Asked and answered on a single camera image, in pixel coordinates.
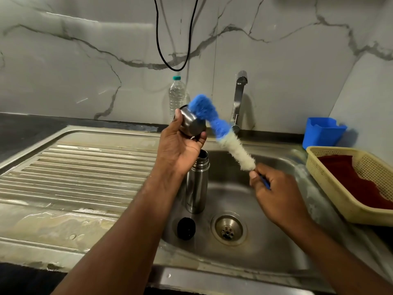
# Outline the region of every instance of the yellow plastic basket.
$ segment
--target yellow plastic basket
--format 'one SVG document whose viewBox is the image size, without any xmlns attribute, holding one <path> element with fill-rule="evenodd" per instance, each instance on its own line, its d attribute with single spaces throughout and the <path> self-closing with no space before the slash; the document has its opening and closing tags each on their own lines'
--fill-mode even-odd
<svg viewBox="0 0 393 295">
<path fill-rule="evenodd" d="M 361 178 L 374 182 L 382 197 L 391 202 L 393 202 L 393 168 L 375 155 L 354 148 L 310 146 L 307 148 L 307 153 L 308 171 L 347 221 L 393 227 L 393 210 L 371 208 L 356 200 L 318 157 L 334 154 L 352 155 L 352 165 L 356 173 Z"/>
</svg>

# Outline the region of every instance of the kitchen sink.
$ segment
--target kitchen sink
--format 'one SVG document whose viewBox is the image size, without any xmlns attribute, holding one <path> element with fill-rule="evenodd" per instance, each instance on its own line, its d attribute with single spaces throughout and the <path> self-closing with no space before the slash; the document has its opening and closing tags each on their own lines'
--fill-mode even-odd
<svg viewBox="0 0 393 295">
<path fill-rule="evenodd" d="M 69 126 L 0 163 L 0 262 L 69 271 L 137 194 L 154 166 L 159 138 Z M 311 217 L 376 272 L 393 277 L 391 253 L 370 228 L 341 218 L 307 172 L 301 145 L 244 142 L 244 147 L 257 162 L 292 174 Z M 184 208 L 182 184 L 150 283 L 206 294 L 331 292 L 307 255 L 266 218 L 248 173 L 214 139 L 204 150 L 210 159 L 205 209 L 191 214 Z M 178 236 L 182 218 L 195 223 L 189 240 Z M 278 285 L 279 291 L 272 289 Z"/>
</svg>

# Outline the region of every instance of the plastic water bottle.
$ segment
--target plastic water bottle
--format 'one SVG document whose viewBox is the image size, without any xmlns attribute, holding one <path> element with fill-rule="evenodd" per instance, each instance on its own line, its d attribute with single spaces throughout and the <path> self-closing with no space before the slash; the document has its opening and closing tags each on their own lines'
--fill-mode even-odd
<svg viewBox="0 0 393 295">
<path fill-rule="evenodd" d="M 187 92 L 185 90 L 185 84 L 181 81 L 179 75 L 173 77 L 173 84 L 169 89 L 169 112 L 170 119 L 172 122 L 174 118 L 174 110 L 187 104 Z"/>
</svg>

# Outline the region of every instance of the white bristles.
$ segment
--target white bristles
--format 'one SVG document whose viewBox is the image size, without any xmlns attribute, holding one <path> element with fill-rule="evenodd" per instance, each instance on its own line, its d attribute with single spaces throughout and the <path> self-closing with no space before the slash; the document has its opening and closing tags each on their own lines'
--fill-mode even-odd
<svg viewBox="0 0 393 295">
<path fill-rule="evenodd" d="M 255 159 L 246 152 L 232 129 L 227 135 L 217 141 L 222 148 L 226 149 L 236 159 L 240 164 L 241 170 L 251 171 L 255 169 Z"/>
</svg>

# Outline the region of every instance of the hand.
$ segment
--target hand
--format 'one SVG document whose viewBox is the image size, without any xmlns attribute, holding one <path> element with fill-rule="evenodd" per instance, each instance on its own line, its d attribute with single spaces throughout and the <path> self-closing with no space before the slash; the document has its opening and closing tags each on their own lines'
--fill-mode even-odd
<svg viewBox="0 0 393 295">
<path fill-rule="evenodd" d="M 161 133 L 156 158 L 156 167 L 172 171 L 181 177 L 193 166 L 207 138 L 205 131 L 198 139 L 185 136 L 179 131 L 182 120 L 182 113 L 176 109 L 174 120 Z"/>
<path fill-rule="evenodd" d="M 261 181 L 260 174 L 270 182 L 270 190 Z M 312 222 L 293 176 L 259 163 L 250 172 L 250 186 L 255 189 L 258 203 L 268 219 L 284 231 Z"/>
</svg>

